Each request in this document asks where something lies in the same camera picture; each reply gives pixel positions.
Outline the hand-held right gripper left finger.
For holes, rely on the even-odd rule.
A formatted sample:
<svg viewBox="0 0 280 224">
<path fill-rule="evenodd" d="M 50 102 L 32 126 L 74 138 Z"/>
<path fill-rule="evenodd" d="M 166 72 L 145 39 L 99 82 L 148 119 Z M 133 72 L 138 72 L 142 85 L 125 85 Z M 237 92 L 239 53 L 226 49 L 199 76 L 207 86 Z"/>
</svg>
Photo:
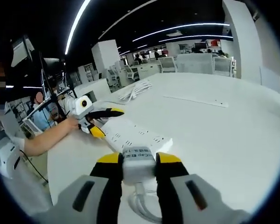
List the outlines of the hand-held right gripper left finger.
<svg viewBox="0 0 280 224">
<path fill-rule="evenodd" d="M 122 196 L 122 153 L 97 160 L 89 175 L 82 175 L 58 196 L 58 224 L 116 224 Z"/>
</svg>

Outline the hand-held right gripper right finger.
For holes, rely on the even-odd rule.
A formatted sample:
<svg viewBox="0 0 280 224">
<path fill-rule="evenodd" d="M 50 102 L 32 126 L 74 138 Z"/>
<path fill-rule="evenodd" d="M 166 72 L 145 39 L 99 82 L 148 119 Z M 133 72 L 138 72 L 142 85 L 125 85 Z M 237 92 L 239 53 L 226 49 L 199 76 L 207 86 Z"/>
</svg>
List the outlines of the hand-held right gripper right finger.
<svg viewBox="0 0 280 224">
<path fill-rule="evenodd" d="M 167 153 L 156 154 L 157 196 L 164 224 L 219 224 L 226 205 L 217 189 L 182 161 Z"/>
</svg>

